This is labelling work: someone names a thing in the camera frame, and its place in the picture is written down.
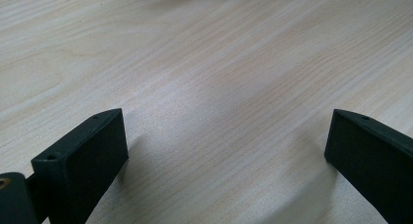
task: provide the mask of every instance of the wooden tabletop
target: wooden tabletop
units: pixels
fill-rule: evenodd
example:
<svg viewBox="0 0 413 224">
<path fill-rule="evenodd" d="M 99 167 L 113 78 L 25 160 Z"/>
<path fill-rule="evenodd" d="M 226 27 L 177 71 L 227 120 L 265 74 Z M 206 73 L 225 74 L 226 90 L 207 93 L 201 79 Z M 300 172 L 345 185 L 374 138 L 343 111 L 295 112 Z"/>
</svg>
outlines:
<svg viewBox="0 0 413 224">
<path fill-rule="evenodd" d="M 413 0 L 0 0 L 0 172 L 123 108 L 89 223 L 385 223 L 334 108 L 413 135 Z"/>
</svg>

